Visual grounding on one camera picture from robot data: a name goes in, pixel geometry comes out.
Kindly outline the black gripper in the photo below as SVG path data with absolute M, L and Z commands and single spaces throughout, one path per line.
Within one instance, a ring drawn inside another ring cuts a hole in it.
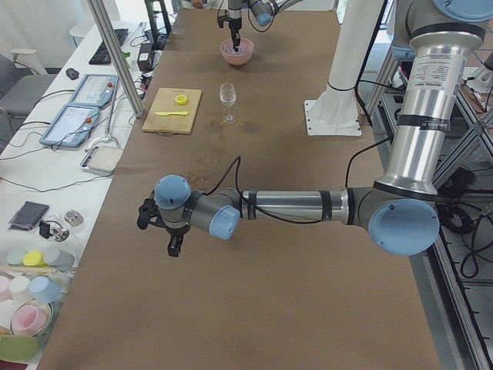
M 165 229 L 170 235 L 185 235 L 191 228 L 190 225 L 179 222 L 178 224 L 168 224 L 162 218 L 154 199 L 146 198 L 138 209 L 137 227 L 145 230 L 149 225 Z
M 216 17 L 218 26 L 223 29 L 227 23 L 231 33 L 233 43 L 233 51 L 237 52 L 240 47 L 240 30 L 242 29 L 243 21 L 241 18 L 232 18 L 228 15 L 218 15 Z

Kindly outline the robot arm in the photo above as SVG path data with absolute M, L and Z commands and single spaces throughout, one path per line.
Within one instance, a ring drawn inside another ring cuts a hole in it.
M 240 30 L 242 29 L 243 24 L 243 9 L 251 11 L 258 26 L 265 27 L 275 19 L 278 13 L 297 4 L 298 1 L 230 0 L 226 3 L 226 9 L 223 14 L 220 14 L 220 11 L 217 11 L 216 22 L 221 29 L 224 27 L 225 23 L 228 24 L 233 50 L 237 52 L 241 43 Z
M 177 175 L 161 178 L 139 208 L 137 225 L 165 229 L 168 253 L 179 255 L 197 227 L 227 240 L 238 222 L 260 215 L 291 224 L 338 220 L 364 228 L 374 243 L 397 255 L 428 249 L 438 238 L 433 208 L 435 167 L 468 56 L 484 41 L 490 1 L 399 1 L 391 45 L 414 59 L 384 174 L 370 187 L 340 191 L 192 190 Z

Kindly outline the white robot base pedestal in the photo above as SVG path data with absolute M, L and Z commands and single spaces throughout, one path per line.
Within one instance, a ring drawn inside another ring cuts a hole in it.
M 306 100 L 305 121 L 310 136 L 360 136 L 356 85 L 374 30 L 380 26 L 385 2 L 352 0 L 344 19 L 327 79 L 316 100 Z

